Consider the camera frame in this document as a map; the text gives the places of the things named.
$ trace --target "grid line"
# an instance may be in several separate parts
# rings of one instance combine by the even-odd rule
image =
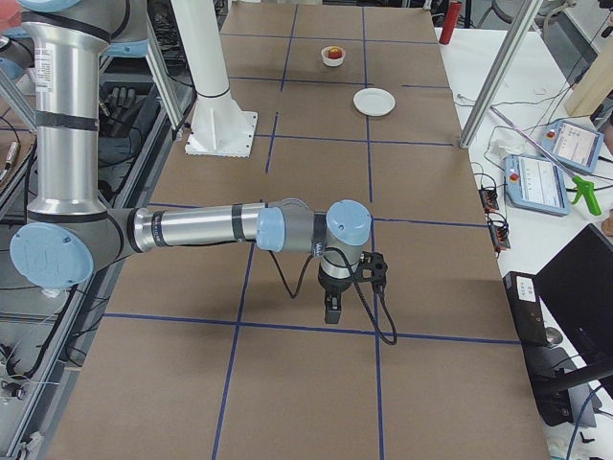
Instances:
[[[133,319],[137,321],[161,321],[161,322],[177,322],[177,323],[201,323],[210,324],[213,326],[236,326],[236,321],[206,319],[206,318],[191,318],[181,316],[163,316],[138,313],[121,313],[112,312],[105,313],[104,317],[117,319]],[[361,331],[359,329],[337,329],[323,328],[318,326],[297,326],[292,324],[273,324],[273,323],[256,323],[241,321],[240,326],[243,328],[257,328],[283,331],[299,331],[305,333],[325,333],[325,334],[349,334],[349,335],[375,335],[374,331]],[[398,338],[408,338],[416,340],[434,340],[444,342],[467,342],[467,343],[487,343],[491,345],[520,345],[518,340],[508,340],[504,338],[483,338],[483,337],[465,337],[459,335],[436,335],[430,333],[398,333]]]
[[[240,305],[238,307],[237,323],[234,329],[234,338],[232,340],[232,351],[230,352],[230,359],[228,361],[228,371],[226,372],[226,380],[223,385],[223,395],[221,397],[221,406],[219,407],[219,416],[217,418],[217,428],[215,435],[215,442],[213,444],[213,453],[211,459],[217,459],[217,453],[219,450],[219,441],[221,439],[221,430],[223,429],[223,417],[225,415],[226,403],[228,402],[228,393],[230,391],[230,383],[232,380],[232,371],[234,369],[234,361],[237,354],[238,347],[238,334],[240,333],[240,319],[242,318],[242,311],[245,306],[245,295],[247,293],[247,285],[249,284],[249,275],[251,273],[251,263],[253,262],[253,253],[255,244],[251,243],[251,249],[249,250],[249,259],[247,260],[247,268],[245,269],[245,278],[242,285],[242,293],[240,295]]]
[[[229,34],[229,33],[221,33],[220,35],[228,35],[228,36],[245,36],[245,37],[261,37],[261,38],[297,38],[302,40],[326,40],[326,41],[364,41],[363,38],[336,38],[333,36],[308,36],[308,35],[276,35],[276,34]],[[382,40],[382,39],[368,39],[366,41],[371,41],[375,43],[406,43],[407,45],[438,45],[439,43],[436,41],[416,41],[416,40]]]
[[[277,122],[279,121],[279,112],[275,112],[275,121],[272,125],[272,134],[270,136],[270,144],[268,145],[268,158],[266,158],[266,174],[270,171],[270,162],[272,161],[272,149],[275,144],[275,134],[277,133]]]
[[[284,92],[284,87],[285,87],[285,76],[287,75],[287,64],[289,63],[289,54],[291,53],[291,42],[294,37],[294,29],[296,28],[296,18],[298,17],[298,7],[299,5],[296,5],[296,7],[294,8],[294,20],[291,23],[291,32],[289,33],[289,43],[287,43],[287,54],[285,55],[284,74],[282,76],[281,88],[280,88],[280,91],[282,93]]]

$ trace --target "red object in bowl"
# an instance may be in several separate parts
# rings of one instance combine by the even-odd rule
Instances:
[[[328,50],[328,58],[330,59],[340,59],[343,56],[343,50],[340,48],[330,48]]]

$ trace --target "white plate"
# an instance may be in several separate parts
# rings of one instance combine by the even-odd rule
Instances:
[[[396,105],[394,96],[383,89],[366,88],[353,96],[353,103],[364,115],[380,117],[387,115]]]

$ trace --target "computer monitor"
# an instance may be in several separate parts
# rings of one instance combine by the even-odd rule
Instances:
[[[613,244],[598,228],[583,228],[538,272],[534,284],[588,365],[613,358]],[[600,382],[613,397],[613,377]]]

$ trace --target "table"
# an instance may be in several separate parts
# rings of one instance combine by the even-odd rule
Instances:
[[[451,89],[456,95],[456,100],[458,100],[458,94],[472,100],[476,99],[504,36],[505,32],[501,31],[456,30],[451,43],[447,46],[441,46],[445,69],[449,76]],[[530,32],[526,36],[494,102],[538,102],[558,94],[565,87],[567,87],[566,79],[557,68],[539,34]],[[468,104],[466,101],[458,101],[460,104]],[[547,119],[544,122],[539,122],[539,119],[548,104],[549,101],[540,104],[500,105],[498,108],[517,122],[520,127],[530,127],[537,123],[547,122]],[[456,105],[456,108],[460,122],[464,124],[470,112],[470,107]],[[565,115],[567,114],[562,103],[554,113],[553,119]],[[470,146],[469,153],[473,162],[482,165],[486,173],[491,174],[498,184],[502,184],[502,172],[484,160],[484,152],[488,148],[492,130],[494,126],[499,124],[500,120],[495,115],[489,114],[475,137],[475,141]],[[544,130],[544,127],[536,129],[534,138],[542,135]],[[517,134],[507,130],[498,129],[493,139],[500,139],[510,147],[528,147]],[[602,148],[601,155],[610,157],[606,147]],[[501,160],[501,156],[497,155],[495,150],[490,157],[496,162]],[[475,172],[481,171],[480,166],[475,163],[473,163],[473,170]],[[613,165],[599,162],[595,173],[613,177]],[[598,184],[605,184],[599,179],[594,180],[597,186]],[[577,206],[572,206],[571,214],[564,218],[507,207],[511,228],[511,250],[502,252],[498,260],[501,276],[511,270],[537,273],[587,223],[595,222],[598,226],[601,220],[608,217],[608,210],[613,208],[613,192],[610,190],[597,192],[597,198],[603,209],[603,214],[600,217],[589,214],[583,202]],[[547,326],[557,326],[556,321],[546,309],[544,315]],[[568,343],[568,340],[565,341],[564,347],[569,356],[577,353],[574,347]],[[573,361],[578,367],[585,364],[580,358],[575,358]],[[604,391],[599,392],[598,397],[603,400],[605,410],[607,408],[610,410],[613,407],[613,402]],[[576,444],[577,450],[574,450],[575,453],[581,453],[583,450],[603,458],[610,457],[613,454],[613,438],[610,436],[613,421],[608,417],[598,416],[597,423],[599,424],[597,429],[585,430],[586,436],[589,437],[590,434],[594,434],[593,437],[596,437],[597,441],[583,446],[579,442]],[[564,445],[564,443],[568,443],[571,431],[568,425],[547,428],[550,444]]]
[[[290,302],[253,245],[147,253],[48,458],[548,458],[429,13],[238,3],[222,39],[234,97],[259,112],[251,156],[179,144],[151,205],[369,203],[400,341],[381,345],[351,293],[324,325],[314,265]],[[332,42],[336,70],[319,60]],[[352,107],[371,84],[396,96],[389,116]],[[303,260],[282,255],[290,284]]]

